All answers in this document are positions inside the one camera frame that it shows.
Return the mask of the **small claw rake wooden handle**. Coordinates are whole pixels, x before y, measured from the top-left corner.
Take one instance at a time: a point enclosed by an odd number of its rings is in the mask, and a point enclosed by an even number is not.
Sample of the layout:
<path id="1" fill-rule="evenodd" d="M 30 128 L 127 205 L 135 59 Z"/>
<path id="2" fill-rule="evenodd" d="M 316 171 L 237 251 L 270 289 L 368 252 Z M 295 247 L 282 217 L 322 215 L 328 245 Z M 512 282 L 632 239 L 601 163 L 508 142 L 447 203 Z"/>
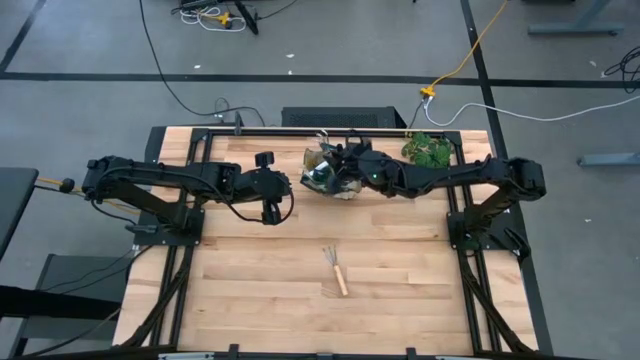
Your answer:
<path id="1" fill-rule="evenodd" d="M 338 286 L 340 288 L 341 295 L 347 296 L 349 294 L 349 291 L 346 285 L 346 281 L 344 279 L 344 275 L 342 273 L 342 270 L 338 262 L 336 247 L 335 246 L 325 247 L 323 249 L 323 253 L 334 271 L 334 275 L 336 277 Z"/>

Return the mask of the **black side panel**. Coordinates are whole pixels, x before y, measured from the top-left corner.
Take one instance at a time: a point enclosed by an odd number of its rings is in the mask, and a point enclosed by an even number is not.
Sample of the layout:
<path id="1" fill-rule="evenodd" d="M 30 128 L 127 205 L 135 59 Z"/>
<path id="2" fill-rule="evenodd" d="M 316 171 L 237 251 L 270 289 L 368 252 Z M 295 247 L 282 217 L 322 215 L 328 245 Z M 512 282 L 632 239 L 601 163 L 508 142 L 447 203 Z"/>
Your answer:
<path id="1" fill-rule="evenodd" d="M 165 165 L 159 161 L 159 157 L 164 143 L 166 129 L 166 126 L 152 127 L 144 151 L 144 162 L 154 165 L 157 169 L 164 169 L 165 167 Z"/>

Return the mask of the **black metal table frame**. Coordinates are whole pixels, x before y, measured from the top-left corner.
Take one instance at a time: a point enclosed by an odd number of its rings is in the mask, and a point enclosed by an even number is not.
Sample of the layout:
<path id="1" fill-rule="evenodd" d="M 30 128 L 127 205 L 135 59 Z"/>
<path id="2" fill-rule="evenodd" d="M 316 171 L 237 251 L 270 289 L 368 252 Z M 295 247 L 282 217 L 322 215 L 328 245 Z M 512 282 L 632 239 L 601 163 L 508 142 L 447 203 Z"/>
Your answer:
<path id="1" fill-rule="evenodd" d="M 451 248 L 446 216 L 488 198 L 493 187 L 437 189 L 408 200 L 364 190 L 352 200 L 318 195 L 300 183 L 308 129 L 216 130 L 210 146 L 193 143 L 187 127 L 166 130 L 159 160 L 182 165 L 210 158 L 249 169 L 271 151 L 287 174 L 294 207 L 279 226 L 263 226 L 257 203 L 209 203 L 195 248 L 183 314 L 167 314 L 156 338 L 178 327 L 178 346 L 191 351 L 398 355 L 473 351 L 473 329 Z M 323 253 L 335 246 L 349 291 L 342 296 Z"/>

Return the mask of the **grey desk foot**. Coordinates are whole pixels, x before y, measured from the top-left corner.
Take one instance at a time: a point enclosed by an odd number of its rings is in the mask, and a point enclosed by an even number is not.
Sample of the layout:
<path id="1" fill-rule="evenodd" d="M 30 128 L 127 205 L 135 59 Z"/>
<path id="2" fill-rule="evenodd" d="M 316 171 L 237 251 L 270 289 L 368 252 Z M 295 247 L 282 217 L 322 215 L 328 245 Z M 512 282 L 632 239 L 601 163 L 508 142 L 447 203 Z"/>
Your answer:
<path id="1" fill-rule="evenodd" d="M 591 5 L 572 22 L 547 22 L 531 24 L 527 28 L 529 35 L 596 35 L 617 36 L 625 30 L 620 22 L 596 22 L 595 18 L 605 9 L 611 0 L 591 0 Z"/>
<path id="2" fill-rule="evenodd" d="M 640 152 L 588 154 L 577 159 L 580 167 L 640 166 Z"/>

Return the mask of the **grey floor platform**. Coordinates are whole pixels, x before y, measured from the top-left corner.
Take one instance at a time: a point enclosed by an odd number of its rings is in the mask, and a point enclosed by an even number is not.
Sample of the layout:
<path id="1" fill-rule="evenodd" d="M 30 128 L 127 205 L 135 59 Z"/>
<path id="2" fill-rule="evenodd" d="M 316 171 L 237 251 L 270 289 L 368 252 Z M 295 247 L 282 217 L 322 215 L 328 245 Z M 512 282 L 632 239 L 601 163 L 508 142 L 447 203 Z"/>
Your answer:
<path id="1" fill-rule="evenodd" d="M 120 303 L 127 281 L 126 268 L 130 258 L 94 256 L 68 256 L 50 254 L 36 283 L 38 290 L 53 293 L 70 291 L 73 295 Z M 116 321 L 102 325 L 99 320 L 32 317 L 25 319 L 9 348 L 10 357 L 36 350 L 35 343 L 44 341 L 47 346 L 62 342 L 92 327 L 97 329 L 81 340 L 110 344 L 115 333 Z"/>

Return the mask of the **black stand leg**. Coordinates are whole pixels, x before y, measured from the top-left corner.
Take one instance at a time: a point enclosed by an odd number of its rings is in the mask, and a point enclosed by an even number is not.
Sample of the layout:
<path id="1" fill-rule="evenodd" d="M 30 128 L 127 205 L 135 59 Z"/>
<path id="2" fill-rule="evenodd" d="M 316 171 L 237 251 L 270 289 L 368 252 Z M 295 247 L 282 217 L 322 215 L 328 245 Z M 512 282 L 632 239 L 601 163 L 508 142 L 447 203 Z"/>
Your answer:
<path id="1" fill-rule="evenodd" d="M 238 9 L 238 11 L 240 12 L 242 18 L 245 20 L 245 23 L 247 25 L 247 27 L 249 28 L 249 30 L 254 34 L 254 35 L 258 35 L 259 34 L 259 30 L 257 27 L 257 22 L 254 19 L 254 17 L 250 14 L 248 8 L 243 4 L 243 2 L 241 0 L 233 0 L 234 5 L 236 6 L 236 8 Z"/>

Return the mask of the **black bar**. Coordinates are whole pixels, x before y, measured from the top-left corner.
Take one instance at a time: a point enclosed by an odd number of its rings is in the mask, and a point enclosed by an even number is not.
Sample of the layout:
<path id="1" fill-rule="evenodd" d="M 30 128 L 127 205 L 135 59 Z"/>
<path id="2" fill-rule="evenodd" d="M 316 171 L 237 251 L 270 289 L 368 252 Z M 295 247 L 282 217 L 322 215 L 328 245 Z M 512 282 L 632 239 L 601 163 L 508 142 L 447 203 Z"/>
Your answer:
<path id="1" fill-rule="evenodd" d="M 0 317 L 99 320 L 119 308 L 115 301 L 0 285 Z"/>

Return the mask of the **green plant in white pot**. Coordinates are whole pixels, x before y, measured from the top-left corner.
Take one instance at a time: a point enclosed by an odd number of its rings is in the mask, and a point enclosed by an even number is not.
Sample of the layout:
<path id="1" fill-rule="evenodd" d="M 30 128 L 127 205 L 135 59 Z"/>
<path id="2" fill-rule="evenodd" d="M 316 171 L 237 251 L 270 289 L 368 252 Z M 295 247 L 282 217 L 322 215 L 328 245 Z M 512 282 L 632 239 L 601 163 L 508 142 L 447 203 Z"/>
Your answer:
<path id="1" fill-rule="evenodd" d="M 433 169 L 450 165 L 453 147 L 444 137 L 436 138 L 422 132 L 407 132 L 401 155 L 411 163 Z"/>

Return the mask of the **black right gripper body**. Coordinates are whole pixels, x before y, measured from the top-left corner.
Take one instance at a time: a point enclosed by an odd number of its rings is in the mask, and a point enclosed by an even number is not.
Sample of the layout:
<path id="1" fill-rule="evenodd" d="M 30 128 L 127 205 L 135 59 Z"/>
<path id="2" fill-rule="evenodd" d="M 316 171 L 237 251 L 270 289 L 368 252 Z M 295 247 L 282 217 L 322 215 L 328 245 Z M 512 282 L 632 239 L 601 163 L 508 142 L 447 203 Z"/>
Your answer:
<path id="1" fill-rule="evenodd" d="M 386 197 L 394 197 L 401 185 L 401 165 L 386 153 L 375 151 L 368 140 L 346 142 L 343 176 L 359 180 L 364 187 Z"/>

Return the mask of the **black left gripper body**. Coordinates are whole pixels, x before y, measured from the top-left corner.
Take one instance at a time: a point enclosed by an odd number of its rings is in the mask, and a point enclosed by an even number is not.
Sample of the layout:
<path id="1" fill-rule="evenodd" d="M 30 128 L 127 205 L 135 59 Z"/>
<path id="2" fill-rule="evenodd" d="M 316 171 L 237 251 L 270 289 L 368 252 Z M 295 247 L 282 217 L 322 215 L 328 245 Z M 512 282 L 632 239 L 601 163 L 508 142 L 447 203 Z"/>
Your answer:
<path id="1" fill-rule="evenodd" d="M 264 225 L 279 225 L 292 213 L 294 207 L 294 195 L 288 177 L 279 171 L 269 168 L 275 163 L 275 155 L 271 151 L 257 153 L 255 155 L 256 169 L 250 172 L 252 188 L 260 196 L 262 201 L 261 222 Z M 282 198 L 290 198 L 290 207 L 285 216 L 282 216 L 279 204 Z"/>

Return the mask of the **beige green gardening bag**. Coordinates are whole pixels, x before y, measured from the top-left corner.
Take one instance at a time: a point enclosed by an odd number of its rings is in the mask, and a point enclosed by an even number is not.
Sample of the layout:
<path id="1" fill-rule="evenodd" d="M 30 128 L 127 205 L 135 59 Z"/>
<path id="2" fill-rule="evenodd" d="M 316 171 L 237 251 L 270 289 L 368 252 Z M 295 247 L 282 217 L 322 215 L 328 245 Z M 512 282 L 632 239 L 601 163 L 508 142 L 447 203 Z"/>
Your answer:
<path id="1" fill-rule="evenodd" d="M 315 168 L 317 165 L 326 162 L 324 156 L 327 151 L 305 149 L 303 156 L 303 171 L 300 179 L 300 183 L 306 188 L 319 193 L 320 195 L 333 197 L 342 200 L 351 200 L 356 197 L 362 191 L 362 184 L 360 180 L 351 180 L 347 190 L 328 190 L 327 182 L 325 184 L 316 184 L 309 177 L 309 171 Z"/>

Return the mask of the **black computer case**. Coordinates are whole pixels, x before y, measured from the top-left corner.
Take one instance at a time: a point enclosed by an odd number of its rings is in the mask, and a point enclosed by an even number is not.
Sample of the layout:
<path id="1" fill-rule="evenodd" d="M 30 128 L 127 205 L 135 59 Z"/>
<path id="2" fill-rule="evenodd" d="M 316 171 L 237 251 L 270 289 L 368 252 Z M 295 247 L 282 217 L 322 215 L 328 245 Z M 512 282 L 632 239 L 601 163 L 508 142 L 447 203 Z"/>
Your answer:
<path id="1" fill-rule="evenodd" d="M 388 107 L 284 107 L 283 127 L 392 128 L 407 124 L 393 106 Z"/>

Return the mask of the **black desk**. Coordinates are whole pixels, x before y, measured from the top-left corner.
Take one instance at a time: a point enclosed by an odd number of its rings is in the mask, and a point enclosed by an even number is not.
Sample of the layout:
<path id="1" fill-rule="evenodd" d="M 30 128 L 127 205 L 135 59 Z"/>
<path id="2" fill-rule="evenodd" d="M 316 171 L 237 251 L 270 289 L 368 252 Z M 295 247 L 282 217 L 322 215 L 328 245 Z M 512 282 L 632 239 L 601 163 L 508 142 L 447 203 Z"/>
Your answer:
<path id="1" fill-rule="evenodd" d="M 34 191 L 38 175 L 33 168 L 0 167 L 0 260 Z"/>

